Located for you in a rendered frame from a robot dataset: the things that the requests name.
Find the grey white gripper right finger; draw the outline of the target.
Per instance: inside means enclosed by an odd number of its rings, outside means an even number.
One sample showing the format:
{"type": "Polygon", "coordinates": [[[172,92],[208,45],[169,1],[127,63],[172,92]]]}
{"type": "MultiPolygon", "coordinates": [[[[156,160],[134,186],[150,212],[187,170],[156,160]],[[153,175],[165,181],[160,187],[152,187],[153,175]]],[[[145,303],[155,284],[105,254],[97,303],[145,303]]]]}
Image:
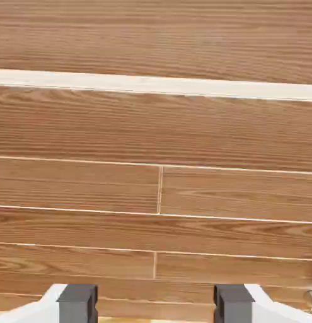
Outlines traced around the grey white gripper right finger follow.
{"type": "Polygon", "coordinates": [[[215,285],[214,323],[312,323],[312,314],[273,301],[257,284],[215,285]]]}

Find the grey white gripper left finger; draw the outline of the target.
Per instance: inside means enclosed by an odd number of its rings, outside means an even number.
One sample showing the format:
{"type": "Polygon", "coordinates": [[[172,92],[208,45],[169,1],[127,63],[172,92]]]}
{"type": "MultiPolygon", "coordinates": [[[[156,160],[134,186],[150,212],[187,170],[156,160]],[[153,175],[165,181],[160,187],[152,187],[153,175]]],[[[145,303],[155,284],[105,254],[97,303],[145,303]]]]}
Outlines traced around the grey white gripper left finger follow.
{"type": "Polygon", "coordinates": [[[43,297],[0,314],[0,323],[98,323],[98,286],[53,284],[43,297]]]}

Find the light wood cabinet door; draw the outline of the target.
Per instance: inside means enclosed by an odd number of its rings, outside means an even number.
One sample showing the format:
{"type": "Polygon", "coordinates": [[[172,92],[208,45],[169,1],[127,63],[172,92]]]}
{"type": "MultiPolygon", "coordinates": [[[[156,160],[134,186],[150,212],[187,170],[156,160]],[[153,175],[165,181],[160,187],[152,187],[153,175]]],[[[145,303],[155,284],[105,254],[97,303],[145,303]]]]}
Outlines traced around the light wood cabinet door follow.
{"type": "Polygon", "coordinates": [[[312,85],[312,0],[0,0],[0,69],[312,85]]]}
{"type": "Polygon", "coordinates": [[[312,102],[0,86],[0,156],[312,172],[312,102]]]}

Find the light wood cabinet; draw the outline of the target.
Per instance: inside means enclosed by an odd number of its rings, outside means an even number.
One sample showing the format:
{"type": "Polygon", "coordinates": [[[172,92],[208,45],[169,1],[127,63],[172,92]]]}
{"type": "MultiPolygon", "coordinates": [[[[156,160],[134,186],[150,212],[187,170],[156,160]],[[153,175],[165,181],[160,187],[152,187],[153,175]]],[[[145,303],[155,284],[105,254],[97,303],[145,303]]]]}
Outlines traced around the light wood cabinet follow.
{"type": "MultiPolygon", "coordinates": [[[[186,97],[312,102],[312,85],[309,84],[174,78],[167,76],[0,69],[0,86],[9,88],[88,90],[115,93],[178,95],[186,97]]],[[[55,159],[18,156],[0,157],[22,160],[55,159]]]]}

